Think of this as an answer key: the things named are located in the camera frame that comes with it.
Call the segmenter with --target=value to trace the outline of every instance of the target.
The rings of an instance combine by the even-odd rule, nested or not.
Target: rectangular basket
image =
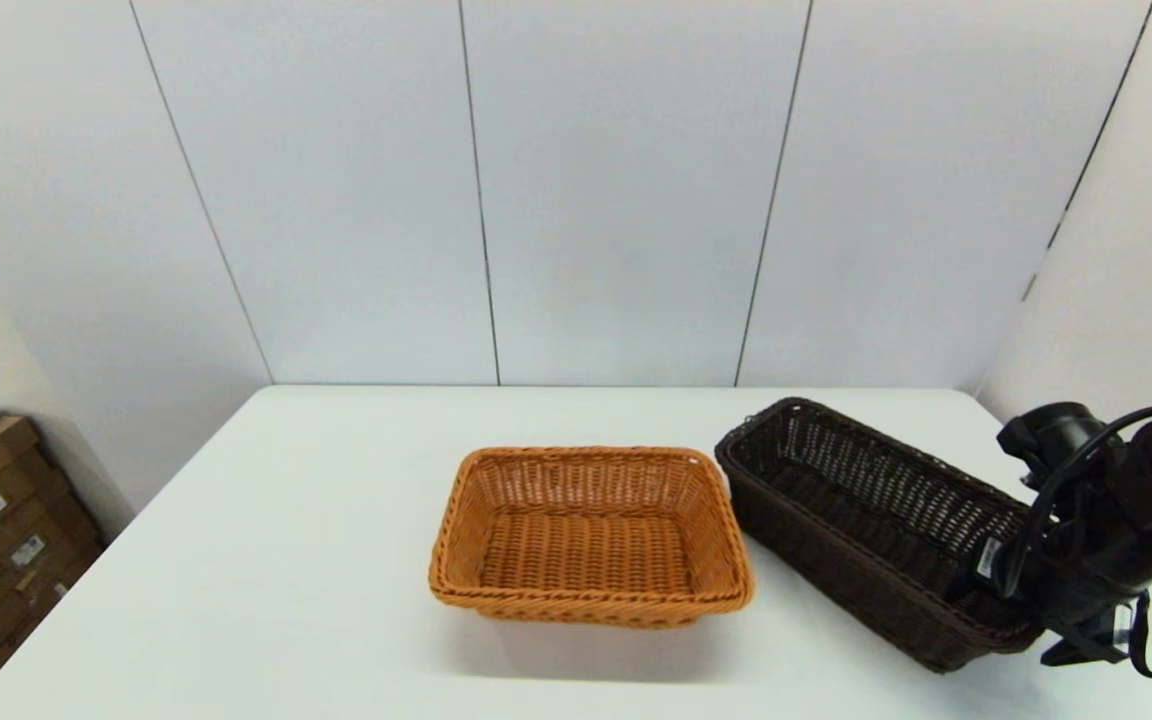
[[[1028,507],[826,406],[788,397],[718,444],[741,528],[873,632],[935,673],[1043,632],[958,567]],[[943,600],[950,584],[963,591]]]
[[[490,617],[631,628],[738,611],[755,589],[718,468],[668,447],[472,452],[429,586]]]

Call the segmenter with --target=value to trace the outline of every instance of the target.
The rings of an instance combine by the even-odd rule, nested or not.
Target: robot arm
[[[1017,602],[1062,639],[1044,665],[1144,661],[1152,584],[1152,422],[1132,441],[1075,402],[1038,407],[1006,424],[998,445],[1029,465],[1038,498],[1014,538],[983,538],[965,574]],[[1129,602],[1137,600],[1132,621]]]

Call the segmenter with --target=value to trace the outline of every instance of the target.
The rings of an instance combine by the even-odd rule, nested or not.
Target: brown wicker basket
[[[980,537],[1023,524],[1028,507],[996,488],[803,397],[733,430],[717,456],[741,528],[929,669],[1043,632],[970,583],[942,600]]]
[[[631,628],[738,611],[755,591],[718,468],[668,447],[475,452],[429,586],[492,617]]]

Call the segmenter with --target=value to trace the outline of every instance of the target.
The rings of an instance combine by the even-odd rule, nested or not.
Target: tabletop
[[[429,592],[470,450],[710,454],[790,395],[1032,500],[993,441],[998,420],[954,391],[271,387],[0,670],[0,720],[1152,717],[1152,680],[1129,664],[1039,665],[1049,634],[929,673],[749,538],[753,601],[689,628],[507,623]]]

